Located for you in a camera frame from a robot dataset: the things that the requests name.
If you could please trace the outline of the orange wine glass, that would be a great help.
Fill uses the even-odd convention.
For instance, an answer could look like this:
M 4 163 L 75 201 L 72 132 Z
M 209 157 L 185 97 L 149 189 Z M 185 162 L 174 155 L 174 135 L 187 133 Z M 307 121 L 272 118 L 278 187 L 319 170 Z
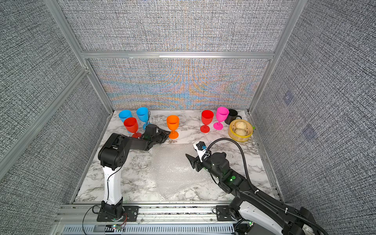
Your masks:
M 169 138 L 170 139 L 177 139 L 179 134 L 178 132 L 176 131 L 177 128 L 179 127 L 179 117 L 176 116 L 176 115 L 171 115 L 171 116 L 168 116 L 167 119 L 166 119 L 166 123 L 167 123 L 167 127 L 170 129 L 170 134 L 169 134 Z

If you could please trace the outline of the bubble wrap sheet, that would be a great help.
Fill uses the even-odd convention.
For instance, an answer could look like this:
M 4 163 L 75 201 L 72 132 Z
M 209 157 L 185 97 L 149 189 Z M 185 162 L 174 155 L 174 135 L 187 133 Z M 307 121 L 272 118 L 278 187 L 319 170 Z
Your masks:
M 163 144 L 151 149 L 151 180 L 163 201 L 216 200 L 217 191 L 209 174 L 192 168 L 186 154 L 193 157 L 192 144 Z

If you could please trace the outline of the blue wine glass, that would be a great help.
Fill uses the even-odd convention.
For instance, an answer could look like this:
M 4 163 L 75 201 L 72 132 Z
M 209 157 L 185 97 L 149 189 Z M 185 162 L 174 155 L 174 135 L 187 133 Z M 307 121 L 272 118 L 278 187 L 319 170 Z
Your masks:
M 122 123 L 128 118 L 132 118 L 132 113 L 130 110 L 123 110 L 119 113 L 118 115 L 119 119 L 121 120 Z
M 143 130 L 146 129 L 146 126 L 149 125 L 149 110 L 146 107 L 140 107 L 137 111 L 136 114 L 141 122 L 143 122 Z

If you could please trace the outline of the coral wine glass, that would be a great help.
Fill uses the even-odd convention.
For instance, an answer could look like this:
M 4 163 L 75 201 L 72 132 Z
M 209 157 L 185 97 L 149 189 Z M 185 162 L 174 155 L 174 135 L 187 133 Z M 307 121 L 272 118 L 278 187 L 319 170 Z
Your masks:
M 139 126 L 136 118 L 129 117 L 123 122 L 123 124 L 126 127 L 126 129 L 130 133 L 132 133 L 132 138 L 138 139 L 142 136 L 142 134 L 138 132 Z

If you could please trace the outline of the red wine glass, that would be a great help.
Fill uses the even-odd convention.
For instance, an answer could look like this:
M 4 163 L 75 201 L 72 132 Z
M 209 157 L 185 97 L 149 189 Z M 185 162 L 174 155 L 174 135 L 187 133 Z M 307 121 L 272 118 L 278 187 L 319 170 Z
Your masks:
M 209 124 L 211 124 L 214 117 L 214 113 L 211 110 L 204 110 L 201 114 L 201 121 L 203 125 L 200 127 L 202 133 L 208 133 L 210 131 Z

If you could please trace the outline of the pink wine glass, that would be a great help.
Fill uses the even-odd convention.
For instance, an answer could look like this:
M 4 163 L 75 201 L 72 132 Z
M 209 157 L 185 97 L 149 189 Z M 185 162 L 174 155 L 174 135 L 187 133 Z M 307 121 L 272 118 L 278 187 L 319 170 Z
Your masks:
M 225 107 L 219 107 L 216 111 L 216 120 L 217 122 L 214 123 L 213 127 L 215 130 L 222 130 L 223 124 L 222 122 L 228 117 L 229 110 Z

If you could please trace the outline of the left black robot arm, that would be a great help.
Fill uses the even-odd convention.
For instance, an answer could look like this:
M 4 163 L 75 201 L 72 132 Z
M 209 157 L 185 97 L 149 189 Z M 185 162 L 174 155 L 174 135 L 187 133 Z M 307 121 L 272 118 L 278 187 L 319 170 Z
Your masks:
M 164 143 L 170 131 L 154 124 L 146 126 L 143 134 L 132 136 L 113 133 L 98 154 L 105 179 L 104 199 L 101 202 L 98 221 L 119 221 L 125 216 L 121 187 L 121 171 L 130 150 L 149 151 L 154 145 Z

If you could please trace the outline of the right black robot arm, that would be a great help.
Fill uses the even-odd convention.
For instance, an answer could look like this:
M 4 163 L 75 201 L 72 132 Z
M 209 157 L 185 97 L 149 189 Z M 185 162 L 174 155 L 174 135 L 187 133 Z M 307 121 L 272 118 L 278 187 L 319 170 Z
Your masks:
M 230 211 L 235 218 L 255 222 L 276 235 L 305 235 L 307 225 L 314 235 L 327 232 L 315 223 L 313 215 L 303 207 L 300 210 L 284 204 L 254 187 L 244 176 L 230 168 L 226 154 L 214 153 L 206 160 L 186 154 L 193 169 L 205 169 L 218 179 L 218 186 L 235 198 Z

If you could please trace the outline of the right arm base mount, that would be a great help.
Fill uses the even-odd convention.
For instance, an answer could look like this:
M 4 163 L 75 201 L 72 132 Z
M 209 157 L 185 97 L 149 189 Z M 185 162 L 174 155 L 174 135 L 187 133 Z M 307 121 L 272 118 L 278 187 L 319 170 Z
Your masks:
M 216 205 L 215 214 L 217 221 L 240 221 L 243 219 L 240 214 L 240 204 Z

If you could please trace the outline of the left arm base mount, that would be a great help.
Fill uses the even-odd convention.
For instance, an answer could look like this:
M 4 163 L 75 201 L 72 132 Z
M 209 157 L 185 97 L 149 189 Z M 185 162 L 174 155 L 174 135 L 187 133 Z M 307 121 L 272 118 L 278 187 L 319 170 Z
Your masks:
M 136 222 L 139 206 L 123 206 L 121 201 L 116 205 L 101 202 L 97 222 Z

